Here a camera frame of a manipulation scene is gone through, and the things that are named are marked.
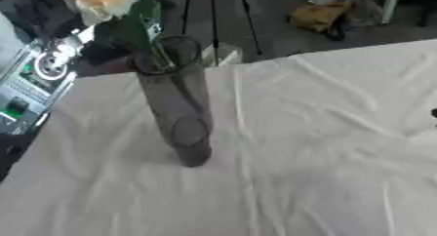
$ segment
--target green light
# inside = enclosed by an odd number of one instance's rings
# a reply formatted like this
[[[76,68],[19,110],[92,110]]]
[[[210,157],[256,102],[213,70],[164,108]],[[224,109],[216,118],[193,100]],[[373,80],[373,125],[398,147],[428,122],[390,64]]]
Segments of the green light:
[[[5,110],[2,113],[7,114],[7,115],[9,115],[13,118],[16,118],[16,119],[19,119],[22,116],[22,114],[18,113],[15,110]]]
[[[23,71],[32,71],[32,66],[30,65],[30,64],[26,64],[23,68],[22,68],[22,70]]]

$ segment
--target electronic device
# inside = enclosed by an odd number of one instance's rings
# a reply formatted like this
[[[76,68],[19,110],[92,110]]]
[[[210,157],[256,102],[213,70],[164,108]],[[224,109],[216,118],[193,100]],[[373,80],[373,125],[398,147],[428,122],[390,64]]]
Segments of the electronic device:
[[[93,40],[94,28],[52,41],[35,40],[0,75],[0,134],[24,135],[47,119],[77,77],[72,63]]]

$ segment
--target flower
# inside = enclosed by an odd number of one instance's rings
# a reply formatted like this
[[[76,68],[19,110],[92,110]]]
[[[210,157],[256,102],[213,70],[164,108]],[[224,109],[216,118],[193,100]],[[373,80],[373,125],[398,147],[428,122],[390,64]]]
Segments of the flower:
[[[98,24],[112,17],[122,17],[129,13],[131,6],[138,0],[64,0],[68,7],[82,15],[88,25]]]

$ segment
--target tripod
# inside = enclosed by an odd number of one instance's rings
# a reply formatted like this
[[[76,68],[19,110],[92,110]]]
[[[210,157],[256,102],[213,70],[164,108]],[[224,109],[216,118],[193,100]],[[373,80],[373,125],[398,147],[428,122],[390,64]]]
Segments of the tripod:
[[[254,28],[254,22],[252,21],[252,15],[251,15],[251,6],[249,5],[247,0],[241,0],[243,3],[243,8],[246,13],[246,18],[249,23],[249,27],[252,32],[252,38],[254,39],[255,47],[257,49],[257,54],[261,55],[262,51],[259,46],[259,41],[257,37],[257,33]],[[190,7],[191,0],[185,0],[185,6],[183,10],[183,15],[181,17],[182,19],[182,34],[186,33],[186,27],[188,22],[188,16],[189,16],[189,7]],[[214,57],[216,65],[219,65],[219,31],[218,31],[218,22],[217,22],[217,8],[216,8],[216,0],[211,0],[211,10],[212,10],[212,16],[213,16],[213,46],[214,46]]]

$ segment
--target black object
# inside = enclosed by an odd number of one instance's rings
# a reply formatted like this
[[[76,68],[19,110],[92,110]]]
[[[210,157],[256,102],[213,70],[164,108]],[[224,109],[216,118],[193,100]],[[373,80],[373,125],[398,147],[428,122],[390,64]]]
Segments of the black object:
[[[176,67],[158,68],[149,53],[137,55],[139,81],[165,142],[186,167],[202,166],[212,153],[213,118],[200,45],[185,36],[158,42]]]
[[[13,98],[8,106],[7,110],[14,112],[15,114],[22,115],[27,110],[29,103],[21,98]]]
[[[20,15],[8,12],[3,13],[3,15],[14,25],[16,34],[22,43],[28,44],[37,37],[35,29],[27,19],[24,19]]]
[[[0,134],[0,182],[8,175],[14,164],[22,157],[27,148],[39,135],[49,117],[38,127],[28,130],[27,134],[13,136]]]
[[[325,37],[331,41],[340,42],[346,38],[346,35],[343,30],[343,25],[345,24],[346,16],[341,15],[338,17],[331,27],[329,27],[323,34]]]
[[[255,47],[257,49],[257,54],[261,55],[262,50],[260,49],[257,33],[256,33],[255,27],[254,27],[254,22],[252,21],[251,6],[249,5],[249,2],[247,0],[241,0],[241,1],[243,3],[243,8],[244,8],[244,11],[246,13],[246,18],[248,19],[248,23],[249,23],[249,26],[251,28],[252,37],[254,39]],[[182,34],[183,35],[186,33],[190,2],[191,2],[191,0],[185,0],[184,11],[183,11],[183,15],[181,17],[181,19],[182,19]],[[216,0],[211,0],[211,9],[212,9],[212,18],[213,18],[213,46],[214,46],[216,65],[218,65],[219,64],[219,56],[218,56],[218,54],[219,54],[218,53],[219,35],[218,35],[218,24],[217,24]]]
[[[401,0],[400,3],[421,6],[418,26],[428,26],[430,16],[437,11],[437,0]]]
[[[84,30],[87,28],[87,25],[85,25],[82,22],[82,16],[80,14],[75,14],[71,20],[67,20],[66,22],[62,23],[60,26],[57,27],[55,32],[53,32],[52,37],[53,38],[65,38],[69,35],[71,35],[71,30],[73,29],[79,29]]]
[[[41,3],[45,4],[46,1],[29,0],[27,3],[14,4],[14,8],[20,17],[24,17],[31,25],[45,31],[45,22],[48,18],[44,15],[44,11],[40,6]]]
[[[434,118],[437,118],[437,108],[431,110],[431,115],[434,116]]]

